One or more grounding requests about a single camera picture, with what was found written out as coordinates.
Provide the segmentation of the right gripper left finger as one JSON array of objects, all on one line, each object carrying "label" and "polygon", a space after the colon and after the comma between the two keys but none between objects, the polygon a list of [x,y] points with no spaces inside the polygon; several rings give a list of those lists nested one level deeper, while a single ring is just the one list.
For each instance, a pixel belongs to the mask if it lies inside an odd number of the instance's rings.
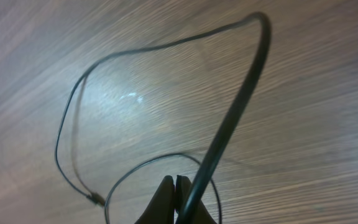
[{"label": "right gripper left finger", "polygon": [[147,208],[135,224],[173,224],[174,198],[173,177],[167,175],[161,181]]}]

